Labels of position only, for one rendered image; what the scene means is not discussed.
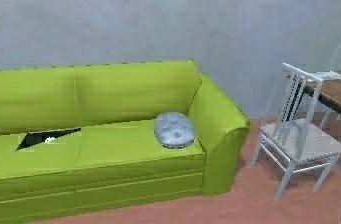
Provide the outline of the grey round cushion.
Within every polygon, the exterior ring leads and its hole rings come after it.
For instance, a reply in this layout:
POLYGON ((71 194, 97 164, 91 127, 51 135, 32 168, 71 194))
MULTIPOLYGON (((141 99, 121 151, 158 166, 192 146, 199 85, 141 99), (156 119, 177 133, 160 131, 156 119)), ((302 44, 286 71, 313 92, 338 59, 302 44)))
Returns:
POLYGON ((154 135, 162 146, 172 149, 187 147, 195 140, 192 122, 179 112, 160 114, 154 121, 154 135))

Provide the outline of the lime green sofa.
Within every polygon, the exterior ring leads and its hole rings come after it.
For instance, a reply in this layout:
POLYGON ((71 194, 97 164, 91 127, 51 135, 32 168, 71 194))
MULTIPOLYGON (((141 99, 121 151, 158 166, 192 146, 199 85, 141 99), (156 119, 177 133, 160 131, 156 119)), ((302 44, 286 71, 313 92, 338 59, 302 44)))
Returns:
POLYGON ((192 61, 0 70, 0 224, 225 193, 249 129, 192 61), (167 112, 191 145, 158 142, 167 112))

